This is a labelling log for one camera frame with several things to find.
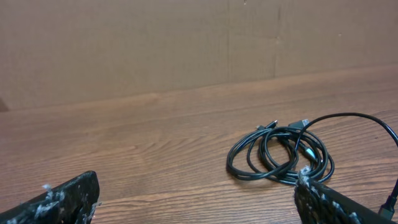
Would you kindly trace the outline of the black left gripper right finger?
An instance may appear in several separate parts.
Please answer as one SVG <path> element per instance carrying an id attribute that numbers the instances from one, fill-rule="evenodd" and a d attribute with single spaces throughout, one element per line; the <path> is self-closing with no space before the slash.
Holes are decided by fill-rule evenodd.
<path id="1" fill-rule="evenodd" d="M 319 183 L 309 176 L 310 168 L 298 173 L 294 201 L 305 224 L 387 224 L 392 223 L 397 186 L 377 213 Z"/>

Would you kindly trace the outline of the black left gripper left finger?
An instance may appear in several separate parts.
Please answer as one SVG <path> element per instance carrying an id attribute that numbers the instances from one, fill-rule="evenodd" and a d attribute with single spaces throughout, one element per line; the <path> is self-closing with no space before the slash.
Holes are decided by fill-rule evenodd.
<path id="1" fill-rule="evenodd" d="M 43 186 L 45 192 L 1 213 L 1 223 L 59 224 L 90 223 L 100 186 L 96 172 L 89 170 L 56 187 Z"/>

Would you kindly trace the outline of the black USB cable long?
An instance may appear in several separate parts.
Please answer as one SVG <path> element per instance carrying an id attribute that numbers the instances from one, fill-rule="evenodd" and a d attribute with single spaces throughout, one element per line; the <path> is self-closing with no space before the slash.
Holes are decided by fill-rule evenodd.
<path id="1" fill-rule="evenodd" d="M 299 169 L 304 168 L 311 179 L 328 180 L 335 163 L 320 138 L 310 131 L 300 131 L 309 120 L 287 126 L 273 121 L 257 126 L 235 143 L 226 158 L 226 170 L 239 180 L 268 179 L 285 185 L 295 185 Z"/>

